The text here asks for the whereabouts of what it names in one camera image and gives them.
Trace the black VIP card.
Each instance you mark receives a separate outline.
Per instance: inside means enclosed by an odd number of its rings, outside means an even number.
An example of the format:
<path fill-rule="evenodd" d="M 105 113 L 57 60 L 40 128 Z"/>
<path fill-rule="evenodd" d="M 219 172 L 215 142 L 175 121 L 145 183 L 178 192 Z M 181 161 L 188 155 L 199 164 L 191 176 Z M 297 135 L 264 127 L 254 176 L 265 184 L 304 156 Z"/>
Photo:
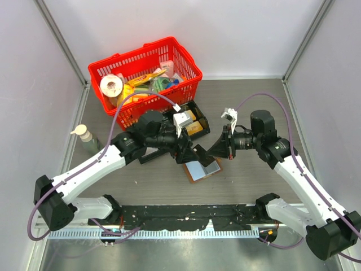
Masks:
<path fill-rule="evenodd" d="M 196 145 L 193 148 L 193 151 L 197 156 L 197 161 L 203 167 L 208 167 L 209 165 L 211 165 L 211 163 L 216 161 L 216 159 L 213 156 L 207 154 L 207 151 L 201 145 Z"/>

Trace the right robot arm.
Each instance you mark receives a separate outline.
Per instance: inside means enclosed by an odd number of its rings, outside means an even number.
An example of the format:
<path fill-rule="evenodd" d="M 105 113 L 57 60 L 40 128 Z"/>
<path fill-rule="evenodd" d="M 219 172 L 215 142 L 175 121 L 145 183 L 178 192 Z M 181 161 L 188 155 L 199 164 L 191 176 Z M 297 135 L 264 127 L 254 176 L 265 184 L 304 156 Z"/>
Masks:
<path fill-rule="evenodd" d="M 256 150 L 258 157 L 287 182 L 306 208 L 302 211 L 269 193 L 256 200 L 254 214 L 259 222 L 276 220 L 290 227 L 305 239 L 311 252 L 321 260 L 356 244 L 360 214 L 348 212 L 323 189 L 296 149 L 286 138 L 278 136 L 269 111 L 253 111 L 251 128 L 244 128 L 242 132 L 235 130 L 238 125 L 234 109 L 225 109 L 221 116 L 229 124 L 223 127 L 219 140 L 208 154 L 232 159 L 237 150 Z"/>

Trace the brown leather card holder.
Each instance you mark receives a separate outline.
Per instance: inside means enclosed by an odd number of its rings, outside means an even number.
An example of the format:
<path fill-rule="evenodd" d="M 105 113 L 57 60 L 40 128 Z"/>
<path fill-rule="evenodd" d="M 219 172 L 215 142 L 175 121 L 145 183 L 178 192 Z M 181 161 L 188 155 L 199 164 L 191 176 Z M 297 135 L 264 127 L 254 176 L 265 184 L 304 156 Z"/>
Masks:
<path fill-rule="evenodd" d="M 204 167 L 198 161 L 185 163 L 182 165 L 182 167 L 191 184 L 195 184 L 223 171 L 220 158 L 215 158 L 215 161 L 213 161 L 207 167 Z"/>

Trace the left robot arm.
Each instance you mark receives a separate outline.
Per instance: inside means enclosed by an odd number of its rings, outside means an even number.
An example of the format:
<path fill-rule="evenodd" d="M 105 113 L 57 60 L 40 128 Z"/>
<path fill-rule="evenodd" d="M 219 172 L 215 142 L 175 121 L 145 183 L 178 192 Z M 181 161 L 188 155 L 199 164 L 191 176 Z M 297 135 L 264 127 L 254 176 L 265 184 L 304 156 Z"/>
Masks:
<path fill-rule="evenodd" d="M 41 176 L 36 181 L 34 204 L 49 230 L 57 231 L 73 220 L 91 218 L 103 225 L 119 223 L 121 206 L 112 196 L 79 195 L 104 176 L 145 155 L 148 148 L 169 152 L 178 164 L 197 161 L 186 129 L 192 122 L 186 111 L 174 114 L 170 123 L 160 112 L 149 110 L 107 147 L 71 171 L 54 178 Z"/>

